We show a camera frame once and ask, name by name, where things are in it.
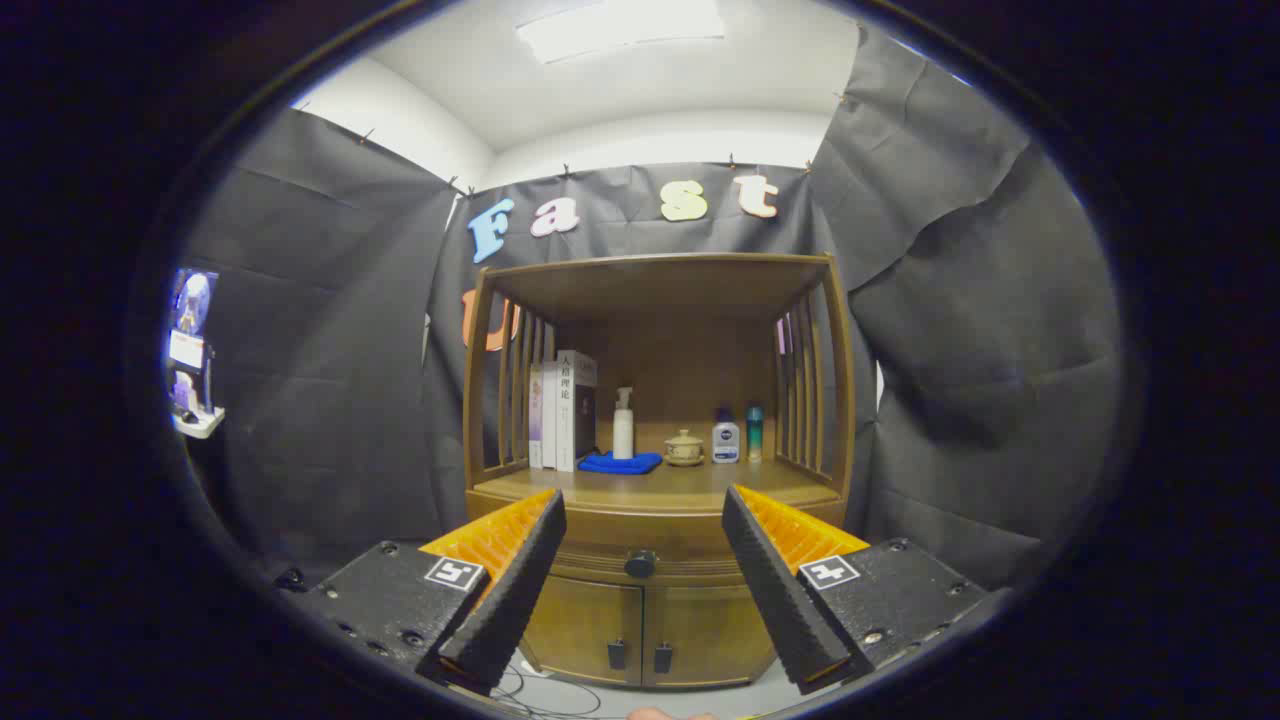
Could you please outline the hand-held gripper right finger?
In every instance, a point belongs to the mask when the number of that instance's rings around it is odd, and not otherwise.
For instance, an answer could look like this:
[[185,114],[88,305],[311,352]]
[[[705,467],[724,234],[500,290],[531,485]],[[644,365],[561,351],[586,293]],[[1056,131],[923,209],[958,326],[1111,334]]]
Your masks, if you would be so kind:
[[746,486],[727,489],[722,527],[804,694],[915,655],[988,596],[913,539],[870,544]]

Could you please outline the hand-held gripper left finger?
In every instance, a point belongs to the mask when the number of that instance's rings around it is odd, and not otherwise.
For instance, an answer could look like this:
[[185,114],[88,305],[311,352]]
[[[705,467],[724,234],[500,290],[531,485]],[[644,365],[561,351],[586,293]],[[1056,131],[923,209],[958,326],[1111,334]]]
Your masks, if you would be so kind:
[[525,635],[566,529],[563,495],[545,489],[429,542],[384,539],[297,602],[402,673],[485,696]]

